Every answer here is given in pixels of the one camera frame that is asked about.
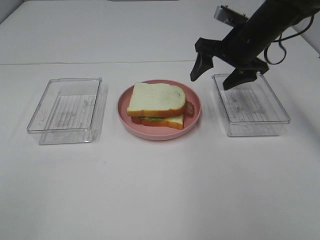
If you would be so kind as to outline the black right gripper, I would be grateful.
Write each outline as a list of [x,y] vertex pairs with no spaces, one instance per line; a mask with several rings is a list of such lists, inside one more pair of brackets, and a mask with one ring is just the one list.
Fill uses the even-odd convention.
[[[213,57],[234,67],[243,67],[257,57],[272,41],[300,17],[293,0],[267,0],[243,24],[235,26],[222,40],[199,38],[195,44],[196,61],[190,72],[195,82],[212,69]],[[254,82],[257,71],[235,69],[224,81],[223,89]]]

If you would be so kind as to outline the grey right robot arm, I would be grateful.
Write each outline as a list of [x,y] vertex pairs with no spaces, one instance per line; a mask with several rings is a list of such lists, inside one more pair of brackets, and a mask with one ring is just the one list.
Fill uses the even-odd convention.
[[232,26],[223,40],[199,38],[195,43],[197,58],[190,73],[196,81],[204,72],[213,68],[213,57],[218,57],[234,67],[224,80],[223,88],[254,82],[257,74],[269,70],[268,64],[258,55],[273,42],[281,42],[281,34],[289,27],[320,11],[318,0],[266,0],[248,18],[226,5],[218,6],[215,19]]

